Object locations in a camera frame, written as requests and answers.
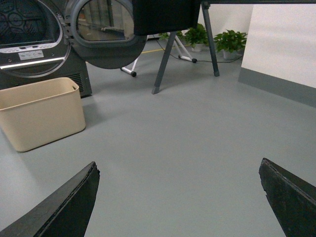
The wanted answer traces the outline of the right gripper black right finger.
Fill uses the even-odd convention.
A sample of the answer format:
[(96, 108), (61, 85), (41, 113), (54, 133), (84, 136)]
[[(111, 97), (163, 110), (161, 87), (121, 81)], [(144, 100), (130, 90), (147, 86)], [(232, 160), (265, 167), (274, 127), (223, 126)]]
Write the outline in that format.
[(316, 188), (293, 173), (263, 158), (261, 185), (287, 237), (316, 235)]

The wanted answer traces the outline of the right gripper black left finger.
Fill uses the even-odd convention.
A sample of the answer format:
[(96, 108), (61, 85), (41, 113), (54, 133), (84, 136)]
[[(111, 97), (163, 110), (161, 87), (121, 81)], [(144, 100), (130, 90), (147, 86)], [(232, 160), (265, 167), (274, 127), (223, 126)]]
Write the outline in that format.
[(0, 232), (2, 237), (83, 237), (98, 191), (93, 161), (36, 207)]

